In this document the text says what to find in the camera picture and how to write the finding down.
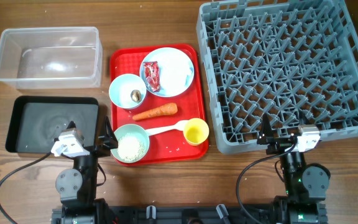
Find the orange carrot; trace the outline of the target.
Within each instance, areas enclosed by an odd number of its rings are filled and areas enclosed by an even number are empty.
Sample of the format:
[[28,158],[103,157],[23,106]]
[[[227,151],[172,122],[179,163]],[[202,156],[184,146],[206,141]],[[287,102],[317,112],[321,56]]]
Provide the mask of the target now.
[[140,121],[143,119],[149,119],[159,116],[170,116],[178,112],[178,106],[176,103],[167,103],[165,105],[153,108],[139,114],[136,114],[132,117],[134,121]]

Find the brown nut shell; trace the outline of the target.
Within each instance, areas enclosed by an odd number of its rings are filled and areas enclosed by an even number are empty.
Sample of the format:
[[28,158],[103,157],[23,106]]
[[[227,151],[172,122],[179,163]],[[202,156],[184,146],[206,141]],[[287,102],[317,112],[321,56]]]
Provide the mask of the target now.
[[136,102],[139,103],[142,100],[142,93],[139,90],[133,90],[131,92],[131,99]]

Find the yellow plastic cup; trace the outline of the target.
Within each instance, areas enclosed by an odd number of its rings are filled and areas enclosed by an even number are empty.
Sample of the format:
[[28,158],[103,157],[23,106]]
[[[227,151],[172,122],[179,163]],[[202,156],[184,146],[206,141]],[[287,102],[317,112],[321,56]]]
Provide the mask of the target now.
[[209,126],[203,119],[192,118],[185,124],[183,135],[188,144],[192,146],[200,145],[209,136]]

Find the white tissue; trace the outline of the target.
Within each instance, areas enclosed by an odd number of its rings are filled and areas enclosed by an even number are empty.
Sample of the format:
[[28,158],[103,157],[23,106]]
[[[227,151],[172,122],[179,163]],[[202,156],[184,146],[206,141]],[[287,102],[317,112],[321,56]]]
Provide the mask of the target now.
[[186,85],[188,77],[192,75],[187,62],[165,61],[161,66],[161,85],[166,89],[179,88]]

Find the light blue plate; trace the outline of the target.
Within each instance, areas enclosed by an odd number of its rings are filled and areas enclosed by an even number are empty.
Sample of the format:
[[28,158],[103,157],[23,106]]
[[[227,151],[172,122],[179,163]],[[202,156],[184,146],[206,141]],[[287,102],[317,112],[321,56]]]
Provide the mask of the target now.
[[[152,62],[158,68],[158,82],[146,77],[146,62]],[[144,57],[139,76],[151,94],[169,98],[182,94],[190,87],[195,77],[195,67],[190,57],[181,50],[162,47]]]

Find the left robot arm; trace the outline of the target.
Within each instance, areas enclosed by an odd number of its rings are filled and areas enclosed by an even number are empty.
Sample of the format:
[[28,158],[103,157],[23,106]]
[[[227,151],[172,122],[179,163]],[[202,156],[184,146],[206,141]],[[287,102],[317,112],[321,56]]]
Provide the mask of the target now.
[[110,156],[111,150],[118,147],[108,117],[92,146],[85,146],[84,139],[73,121],[55,138],[51,153],[72,159],[73,167],[63,170],[55,181],[62,208],[52,211],[51,223],[117,224],[119,219],[105,199],[96,198],[96,188],[102,185],[97,181],[98,172],[102,171],[98,159]]

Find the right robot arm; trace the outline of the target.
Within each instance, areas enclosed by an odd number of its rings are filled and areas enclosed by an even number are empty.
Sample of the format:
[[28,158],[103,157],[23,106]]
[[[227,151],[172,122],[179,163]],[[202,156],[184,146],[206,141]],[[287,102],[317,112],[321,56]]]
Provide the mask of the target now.
[[320,131],[316,125],[300,114],[301,123],[296,133],[289,137],[275,137],[266,114],[262,117],[262,127],[257,144],[266,145],[268,155],[278,156],[286,196],[276,196],[269,210],[270,223],[328,222],[327,210],[322,203],[331,178],[330,171],[321,164],[307,164],[305,153],[314,149],[320,141]]

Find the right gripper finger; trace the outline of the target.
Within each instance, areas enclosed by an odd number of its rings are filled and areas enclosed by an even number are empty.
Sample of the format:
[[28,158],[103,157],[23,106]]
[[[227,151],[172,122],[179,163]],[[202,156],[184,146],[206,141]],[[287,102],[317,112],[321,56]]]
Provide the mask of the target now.
[[309,125],[310,124],[309,119],[305,116],[305,114],[302,111],[299,111],[298,114],[299,114],[298,119],[299,119],[300,125]]
[[259,137],[257,139],[257,144],[259,145],[267,145],[267,144],[273,144],[274,143],[274,135],[273,130],[270,125],[269,118],[267,114],[263,114],[262,116],[262,127],[259,132]]

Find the white rice pile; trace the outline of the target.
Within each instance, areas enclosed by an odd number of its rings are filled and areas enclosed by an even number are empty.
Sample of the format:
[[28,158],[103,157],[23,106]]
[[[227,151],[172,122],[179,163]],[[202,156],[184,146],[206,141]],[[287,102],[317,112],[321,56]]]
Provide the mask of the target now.
[[133,134],[126,134],[118,142],[117,153],[121,159],[134,162],[145,152],[144,143]]

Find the white plastic spoon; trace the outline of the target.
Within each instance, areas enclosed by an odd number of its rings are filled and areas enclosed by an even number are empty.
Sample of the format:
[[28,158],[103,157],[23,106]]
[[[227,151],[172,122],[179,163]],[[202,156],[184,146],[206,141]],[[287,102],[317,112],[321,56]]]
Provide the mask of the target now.
[[185,126],[186,126],[186,124],[187,124],[187,122],[188,122],[188,120],[181,120],[181,121],[178,121],[174,125],[163,126],[163,127],[159,127],[159,128],[146,129],[145,132],[149,136],[153,136],[153,135],[164,133],[164,132],[171,131],[171,130],[183,131]]

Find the red snack wrapper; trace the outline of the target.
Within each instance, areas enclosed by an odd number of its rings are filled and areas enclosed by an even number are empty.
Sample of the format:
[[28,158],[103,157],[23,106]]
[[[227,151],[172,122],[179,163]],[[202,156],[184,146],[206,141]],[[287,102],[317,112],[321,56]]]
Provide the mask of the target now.
[[160,91],[160,72],[157,61],[144,62],[145,78],[153,92]]

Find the light blue bowl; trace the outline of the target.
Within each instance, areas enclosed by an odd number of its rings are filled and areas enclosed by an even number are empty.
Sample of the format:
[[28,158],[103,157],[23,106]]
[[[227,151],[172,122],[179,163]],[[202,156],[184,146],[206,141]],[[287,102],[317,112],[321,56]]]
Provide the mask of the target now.
[[[131,99],[131,92],[139,90],[142,100],[139,103]],[[119,75],[110,84],[109,97],[111,102],[122,109],[131,110],[139,107],[145,100],[147,89],[144,81],[138,75],[131,73]]]

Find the pale green bowl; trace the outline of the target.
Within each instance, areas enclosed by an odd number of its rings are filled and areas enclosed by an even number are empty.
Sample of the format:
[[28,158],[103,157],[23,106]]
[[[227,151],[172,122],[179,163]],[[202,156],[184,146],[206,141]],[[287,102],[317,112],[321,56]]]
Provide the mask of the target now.
[[125,124],[114,132],[118,147],[111,149],[112,156],[119,162],[131,164],[140,161],[148,152],[149,135],[136,124]]

